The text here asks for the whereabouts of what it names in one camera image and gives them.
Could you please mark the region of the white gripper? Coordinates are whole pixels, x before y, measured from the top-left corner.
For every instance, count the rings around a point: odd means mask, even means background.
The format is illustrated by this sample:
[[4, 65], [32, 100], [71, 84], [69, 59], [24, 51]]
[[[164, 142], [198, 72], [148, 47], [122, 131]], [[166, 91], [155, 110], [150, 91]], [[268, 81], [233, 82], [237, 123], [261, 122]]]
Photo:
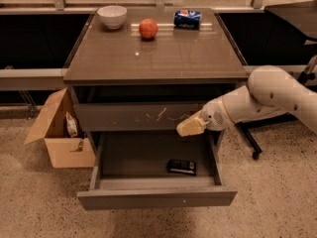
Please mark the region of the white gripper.
[[221, 97], [207, 102], [201, 112], [198, 111], [176, 126], [176, 131], [181, 137], [202, 134], [205, 129], [222, 131], [234, 123], [229, 117]]

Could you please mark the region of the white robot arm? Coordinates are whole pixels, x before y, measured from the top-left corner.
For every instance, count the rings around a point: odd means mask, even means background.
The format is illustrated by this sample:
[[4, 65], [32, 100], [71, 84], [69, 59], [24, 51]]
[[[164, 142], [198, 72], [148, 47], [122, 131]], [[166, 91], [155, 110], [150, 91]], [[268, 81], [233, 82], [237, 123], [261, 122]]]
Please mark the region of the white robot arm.
[[317, 93], [299, 83], [284, 69], [256, 68], [247, 84], [207, 102], [200, 111], [176, 127], [181, 137], [221, 131], [244, 121], [290, 113], [317, 133]]

